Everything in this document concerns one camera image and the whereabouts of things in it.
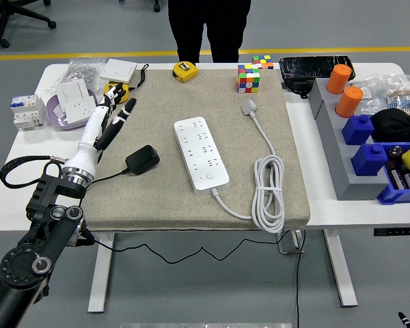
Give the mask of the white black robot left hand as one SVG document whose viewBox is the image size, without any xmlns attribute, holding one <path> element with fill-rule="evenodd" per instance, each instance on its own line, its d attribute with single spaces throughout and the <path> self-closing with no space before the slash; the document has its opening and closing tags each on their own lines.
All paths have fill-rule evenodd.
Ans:
<svg viewBox="0 0 410 328">
<path fill-rule="evenodd" d="M 89 118 L 78 145 L 77 153 L 66 161 L 62 175 L 76 180 L 81 185 L 90 185 L 96 176 L 96 164 L 103 150 L 106 150 L 128 119 L 136 99 L 130 99 L 123 110 L 109 120 L 116 105 L 126 90 L 122 83 L 109 88 L 104 98 Z"/>
</svg>

